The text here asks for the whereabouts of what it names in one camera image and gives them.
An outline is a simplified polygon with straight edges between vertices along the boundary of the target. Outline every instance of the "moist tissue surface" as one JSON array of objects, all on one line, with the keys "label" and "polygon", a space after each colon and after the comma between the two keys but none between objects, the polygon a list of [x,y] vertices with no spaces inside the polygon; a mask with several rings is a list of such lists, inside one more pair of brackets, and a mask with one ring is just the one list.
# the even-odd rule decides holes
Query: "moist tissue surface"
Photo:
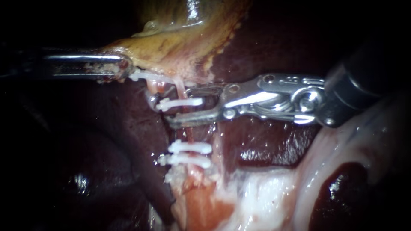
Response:
[{"label": "moist tissue surface", "polygon": [[[102,50],[130,55],[141,73],[172,79],[180,98],[184,85],[245,81],[266,71],[323,76],[360,43],[342,31],[362,37],[368,24],[355,11],[339,21],[314,6],[281,3],[137,5],[138,19],[123,17],[140,25],[130,30],[137,34]],[[98,34],[92,31],[78,34]],[[31,228],[359,230],[379,227],[376,220],[401,223],[404,214],[391,211],[406,200],[399,189],[409,163],[406,94],[336,130],[243,117],[174,131],[146,101],[147,85],[156,91],[159,82],[1,86],[5,132],[28,144],[14,147],[24,158],[7,158],[28,176],[20,191],[33,189],[20,206],[35,214]],[[177,139],[211,144],[203,155],[211,167],[158,164]]]}]

